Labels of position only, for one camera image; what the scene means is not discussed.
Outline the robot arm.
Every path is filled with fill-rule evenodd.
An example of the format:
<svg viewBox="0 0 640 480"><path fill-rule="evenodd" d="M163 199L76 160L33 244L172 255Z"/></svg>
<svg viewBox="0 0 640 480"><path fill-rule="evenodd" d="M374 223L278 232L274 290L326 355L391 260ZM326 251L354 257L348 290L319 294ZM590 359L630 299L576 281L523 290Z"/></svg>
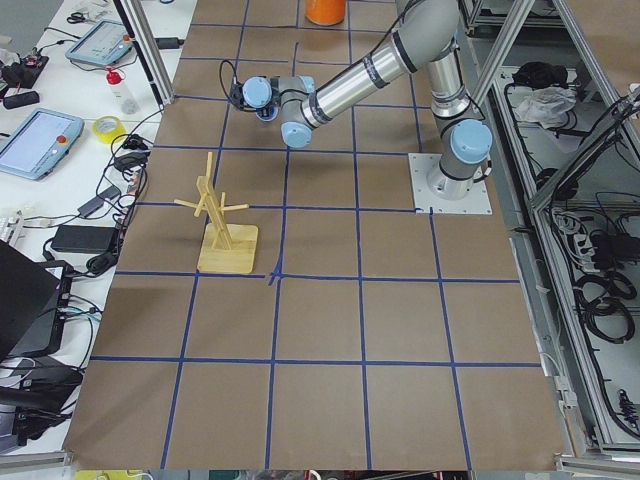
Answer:
<svg viewBox="0 0 640 480"><path fill-rule="evenodd" d="M489 155L493 136L470 110L474 101L457 54L458 5L451 0L399 1L396 10L385 37L323 85L303 75L232 79L227 99L237 110L265 122L279 119L283 143L301 149L311 143L316 129L338 115L397 79L426 70L444 148L427 185L440 198L460 200L482 181L477 171Z"/></svg>

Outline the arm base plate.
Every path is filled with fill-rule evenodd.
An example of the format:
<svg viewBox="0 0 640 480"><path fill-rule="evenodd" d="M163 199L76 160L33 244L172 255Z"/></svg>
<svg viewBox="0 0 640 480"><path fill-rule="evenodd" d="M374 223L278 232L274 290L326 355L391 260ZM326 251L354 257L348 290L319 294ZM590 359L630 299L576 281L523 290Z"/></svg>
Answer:
<svg viewBox="0 0 640 480"><path fill-rule="evenodd" d="M441 154L409 153L414 210L420 214L491 215L485 181L453 180L440 169Z"/></svg>

